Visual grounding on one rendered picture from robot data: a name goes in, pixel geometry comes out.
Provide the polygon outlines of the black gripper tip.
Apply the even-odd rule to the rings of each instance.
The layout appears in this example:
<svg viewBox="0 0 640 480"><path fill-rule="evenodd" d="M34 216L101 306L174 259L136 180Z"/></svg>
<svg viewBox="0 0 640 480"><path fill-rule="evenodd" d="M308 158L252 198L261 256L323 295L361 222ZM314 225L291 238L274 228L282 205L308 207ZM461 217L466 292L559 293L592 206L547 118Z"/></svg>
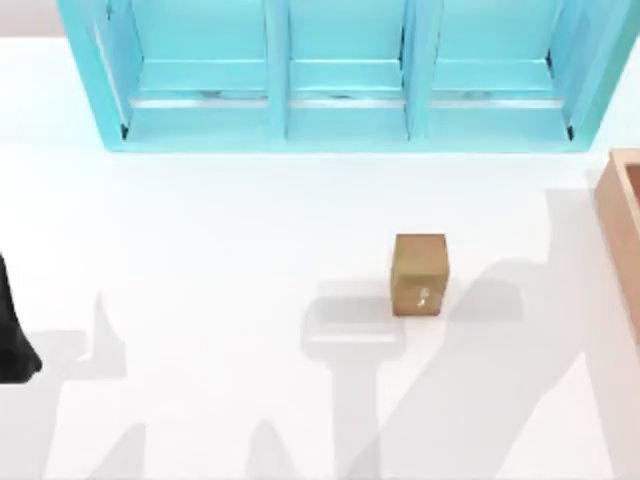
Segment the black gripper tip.
<svg viewBox="0 0 640 480"><path fill-rule="evenodd" d="M0 385L24 384L43 362L17 317L4 257L0 254Z"/></svg>

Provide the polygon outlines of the light blue rack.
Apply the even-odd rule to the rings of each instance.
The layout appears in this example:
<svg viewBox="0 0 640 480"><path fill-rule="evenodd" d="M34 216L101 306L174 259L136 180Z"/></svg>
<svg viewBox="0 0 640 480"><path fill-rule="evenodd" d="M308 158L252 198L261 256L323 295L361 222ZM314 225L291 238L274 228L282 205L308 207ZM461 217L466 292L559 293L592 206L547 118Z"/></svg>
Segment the light blue rack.
<svg viewBox="0 0 640 480"><path fill-rule="evenodd" d="M640 0L56 0L105 148L580 152Z"/></svg>

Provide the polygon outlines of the salmon-coloured shallow box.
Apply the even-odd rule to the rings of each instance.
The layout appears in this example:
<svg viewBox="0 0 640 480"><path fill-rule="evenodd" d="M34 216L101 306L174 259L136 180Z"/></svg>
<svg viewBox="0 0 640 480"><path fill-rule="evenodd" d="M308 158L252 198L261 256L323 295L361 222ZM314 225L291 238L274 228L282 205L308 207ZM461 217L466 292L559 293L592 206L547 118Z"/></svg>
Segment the salmon-coloured shallow box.
<svg viewBox="0 0 640 480"><path fill-rule="evenodd" d="M640 147L609 152L594 198L634 343L640 347Z"/></svg>

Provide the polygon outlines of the brown cube block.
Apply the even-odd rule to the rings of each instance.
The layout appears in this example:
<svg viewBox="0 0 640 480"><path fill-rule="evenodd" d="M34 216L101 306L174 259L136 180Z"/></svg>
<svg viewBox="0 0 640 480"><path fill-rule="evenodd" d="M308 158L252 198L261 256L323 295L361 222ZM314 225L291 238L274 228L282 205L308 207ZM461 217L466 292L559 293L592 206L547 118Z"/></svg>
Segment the brown cube block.
<svg viewBox="0 0 640 480"><path fill-rule="evenodd" d="M449 278L445 234L396 235L390 274L391 309L394 316L438 316Z"/></svg>

